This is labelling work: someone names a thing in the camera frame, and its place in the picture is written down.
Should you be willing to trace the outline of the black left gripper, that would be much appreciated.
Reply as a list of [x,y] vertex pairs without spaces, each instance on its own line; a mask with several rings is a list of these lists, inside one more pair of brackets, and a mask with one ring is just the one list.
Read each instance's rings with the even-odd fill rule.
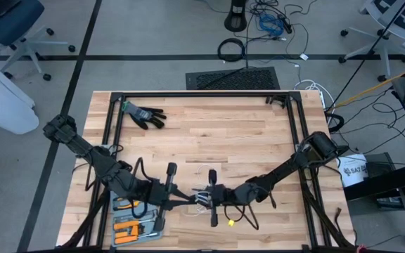
[[[172,181],[177,171],[176,163],[170,162],[167,167],[167,178],[165,183],[160,183],[159,179],[154,179],[150,191],[148,202],[159,207],[154,221],[153,232],[160,232],[165,227],[165,206],[169,202],[169,211],[175,207],[195,205],[195,195],[186,195],[178,188],[172,190]],[[170,194],[185,200],[169,200]]]

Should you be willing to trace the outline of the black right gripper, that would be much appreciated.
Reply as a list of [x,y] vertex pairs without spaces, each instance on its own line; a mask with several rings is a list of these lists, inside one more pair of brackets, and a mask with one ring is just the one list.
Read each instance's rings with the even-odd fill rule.
[[227,193],[228,190],[223,184],[217,184],[217,172],[214,169],[209,170],[208,174],[209,186],[207,191],[193,188],[196,199],[208,199],[208,200],[196,200],[195,203],[210,210],[210,225],[211,227],[217,227],[218,214],[217,207],[224,206],[224,215],[229,220],[230,226],[233,225],[233,221],[230,220],[226,213],[227,207]]

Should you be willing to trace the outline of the grey tool case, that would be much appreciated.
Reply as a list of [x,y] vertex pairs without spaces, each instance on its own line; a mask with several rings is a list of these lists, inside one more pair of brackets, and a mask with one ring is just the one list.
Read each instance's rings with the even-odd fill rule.
[[[158,208],[154,205],[145,204],[140,202],[138,207],[132,209],[124,209],[121,211],[113,211],[112,209],[112,200],[115,197],[120,197],[114,192],[110,193],[110,213],[112,214],[111,218],[111,246],[112,247],[126,247],[133,244],[139,244],[143,242],[150,242],[153,240],[159,240],[162,237],[163,232],[153,232],[153,226],[155,218],[158,214]],[[115,223],[120,223],[124,221],[140,221],[138,240],[134,242],[129,242],[121,245],[115,244],[115,231],[113,225]]]

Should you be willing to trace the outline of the black grey work glove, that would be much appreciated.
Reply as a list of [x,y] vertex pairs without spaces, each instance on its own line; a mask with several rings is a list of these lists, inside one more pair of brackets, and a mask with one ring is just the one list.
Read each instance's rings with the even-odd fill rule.
[[161,129],[165,125],[162,120],[167,118],[162,109],[138,107],[129,101],[123,102],[122,111],[128,114],[133,122],[143,130],[148,130],[148,122]]

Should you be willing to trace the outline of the small black clamp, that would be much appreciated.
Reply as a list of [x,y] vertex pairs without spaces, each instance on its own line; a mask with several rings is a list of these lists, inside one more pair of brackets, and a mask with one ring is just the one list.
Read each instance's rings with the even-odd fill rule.
[[271,105],[274,102],[278,103],[284,109],[288,104],[288,97],[286,95],[272,95],[266,97],[266,104]]

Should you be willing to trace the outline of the black floor vent mat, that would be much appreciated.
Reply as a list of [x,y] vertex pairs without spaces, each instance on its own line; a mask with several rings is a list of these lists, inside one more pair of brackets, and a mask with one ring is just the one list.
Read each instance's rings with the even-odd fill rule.
[[186,73],[187,90],[279,90],[274,67]]

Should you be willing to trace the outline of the white printed box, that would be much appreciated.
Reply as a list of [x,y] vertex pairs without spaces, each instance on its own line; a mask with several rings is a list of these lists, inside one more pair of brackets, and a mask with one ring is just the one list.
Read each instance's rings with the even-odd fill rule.
[[337,166],[344,187],[352,186],[368,178],[367,160],[362,154],[339,157]]

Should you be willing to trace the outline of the black box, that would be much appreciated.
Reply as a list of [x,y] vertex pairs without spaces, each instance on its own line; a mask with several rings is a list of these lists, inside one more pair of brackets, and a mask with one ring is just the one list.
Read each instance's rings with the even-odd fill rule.
[[381,176],[395,170],[395,166],[388,153],[365,155],[365,158],[369,178]]

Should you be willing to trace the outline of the black stand base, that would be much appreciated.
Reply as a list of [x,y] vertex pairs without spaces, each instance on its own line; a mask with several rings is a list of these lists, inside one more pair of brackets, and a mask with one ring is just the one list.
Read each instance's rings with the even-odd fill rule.
[[247,27],[247,20],[245,17],[245,5],[247,0],[231,0],[230,9],[224,26],[231,32],[242,32]]

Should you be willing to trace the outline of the black power strip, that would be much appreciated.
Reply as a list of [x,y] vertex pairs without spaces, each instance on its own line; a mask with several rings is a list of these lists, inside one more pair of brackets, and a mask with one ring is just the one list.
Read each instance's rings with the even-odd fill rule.
[[289,23],[289,20],[286,16],[284,15],[279,15],[278,19],[283,23],[283,29],[288,33],[288,34],[292,34],[293,33],[293,29],[292,29],[292,25]]

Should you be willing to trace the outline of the white cylindrical bin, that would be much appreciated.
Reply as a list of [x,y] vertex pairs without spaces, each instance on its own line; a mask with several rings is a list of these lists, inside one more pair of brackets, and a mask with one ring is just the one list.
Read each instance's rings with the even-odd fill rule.
[[34,101],[0,71],[0,127],[22,135],[39,126]]

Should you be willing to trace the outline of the blue office chair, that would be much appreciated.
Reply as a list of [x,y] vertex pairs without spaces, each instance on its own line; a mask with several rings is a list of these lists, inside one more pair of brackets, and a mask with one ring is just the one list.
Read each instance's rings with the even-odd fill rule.
[[27,35],[44,10],[40,0],[0,0],[0,48],[9,47],[13,50],[13,54],[0,69],[8,79],[12,79],[13,75],[7,69],[22,57],[29,56],[38,73],[43,75],[43,79],[51,80],[51,75],[40,67],[39,45],[67,46],[69,52],[76,51],[76,47],[66,41],[42,40],[41,37],[45,34],[55,34],[50,27],[40,27],[32,36]]

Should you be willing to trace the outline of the grey mesh office chair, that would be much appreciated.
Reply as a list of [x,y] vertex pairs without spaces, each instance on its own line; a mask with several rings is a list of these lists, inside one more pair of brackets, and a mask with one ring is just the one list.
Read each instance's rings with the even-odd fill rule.
[[350,58],[367,53],[378,54],[383,63],[384,73],[379,75],[377,80],[383,82],[391,75],[391,52],[400,54],[401,61],[405,63],[405,0],[365,0],[359,13],[369,15],[377,22],[380,29],[376,34],[349,27],[342,30],[340,35],[345,37],[350,31],[354,31],[372,37],[375,42],[339,57],[338,62],[345,63]]

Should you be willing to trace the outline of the orange handled screwdriver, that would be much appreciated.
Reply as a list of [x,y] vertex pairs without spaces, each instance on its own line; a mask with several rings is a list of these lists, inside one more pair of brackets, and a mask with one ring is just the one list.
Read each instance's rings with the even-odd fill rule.
[[138,240],[138,236],[137,235],[129,235],[126,237],[121,237],[121,238],[116,238],[115,239],[115,244],[116,245],[121,245],[121,244],[125,244],[125,243],[129,243],[129,242],[134,242]]

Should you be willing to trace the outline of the black table frame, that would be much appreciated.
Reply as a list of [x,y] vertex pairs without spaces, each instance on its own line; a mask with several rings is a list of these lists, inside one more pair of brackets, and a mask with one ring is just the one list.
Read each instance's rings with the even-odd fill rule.
[[[286,95],[283,109],[265,103],[267,96]],[[158,129],[137,126],[122,104],[162,109],[167,117]],[[205,189],[210,169],[217,184],[234,189],[253,176],[267,174],[287,161],[297,146],[315,131],[328,137],[319,95],[313,91],[171,91],[96,92],[85,131],[79,134],[93,146],[108,149],[117,160],[136,168],[136,177],[164,183],[167,166],[177,164],[173,183],[186,195]],[[274,186],[272,197],[247,207],[217,207],[218,225],[211,227],[210,210],[200,205],[165,212],[159,240],[126,247],[111,246],[110,193],[94,168],[78,157],[82,168],[72,175],[63,217],[63,231],[73,222],[79,228],[64,240],[65,252],[222,253],[299,252],[355,253],[349,241],[349,218],[343,231],[332,223],[335,205],[346,202],[341,180],[327,176],[328,189],[318,169],[292,173]]]

